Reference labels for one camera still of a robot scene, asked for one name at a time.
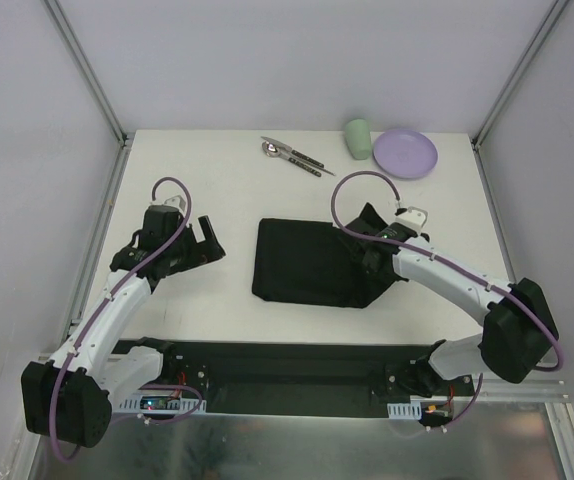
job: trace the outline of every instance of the black utensil handle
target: black utensil handle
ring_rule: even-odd
[[[320,163],[320,162],[317,162],[316,160],[314,160],[314,159],[311,158],[311,157],[308,157],[308,156],[305,155],[304,153],[300,153],[300,152],[298,152],[298,151],[296,151],[296,150],[292,150],[292,151],[291,151],[291,154],[292,154],[294,157],[298,157],[298,158],[300,158],[301,160],[305,160],[306,162],[311,163],[314,167],[325,168],[325,165],[323,165],[323,164]]]
[[[294,165],[296,165],[297,167],[302,168],[303,170],[307,170],[309,173],[311,173],[312,175],[316,175],[317,177],[322,177],[322,173],[320,173],[318,170],[314,170],[313,168],[311,168],[309,165],[305,165],[303,162],[296,160],[295,158],[291,158],[289,157],[287,159],[287,161],[289,163],[293,163]]]

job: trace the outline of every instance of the black cloth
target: black cloth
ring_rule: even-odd
[[[367,204],[349,228],[373,235],[386,226]],[[270,302],[364,308],[392,282],[370,277],[356,261],[352,252],[362,243],[331,223],[265,218],[258,226],[252,293]]]

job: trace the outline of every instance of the white table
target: white table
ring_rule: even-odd
[[[261,151],[261,135],[277,138],[323,162],[337,176],[316,178]],[[464,134],[428,134],[439,152],[435,170],[415,181],[396,180],[406,205],[429,212],[425,226],[436,247],[472,267],[506,277],[492,218]],[[91,290],[105,282],[112,256],[140,228],[152,184],[174,176],[193,198],[193,219],[209,215],[227,256],[162,281],[123,338],[340,344],[431,344],[480,331],[464,312],[421,285],[399,282],[363,310],[270,303],[251,293],[258,222],[291,218],[331,222],[336,183],[357,170],[340,132],[137,132]],[[171,183],[159,198],[179,193]],[[355,218],[371,202],[393,220],[394,197],[375,177],[346,184],[341,218]]]

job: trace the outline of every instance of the purple plate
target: purple plate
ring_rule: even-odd
[[[400,128],[376,139],[374,158],[383,170],[396,177],[421,178],[438,163],[438,150],[422,133]]]

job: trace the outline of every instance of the gray wall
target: gray wall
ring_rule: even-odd
[[[0,469],[53,348],[117,144],[41,2],[0,0]]]
[[[63,0],[125,128],[480,127],[552,0]]]
[[[574,393],[574,3],[482,153],[516,269],[548,293]]]

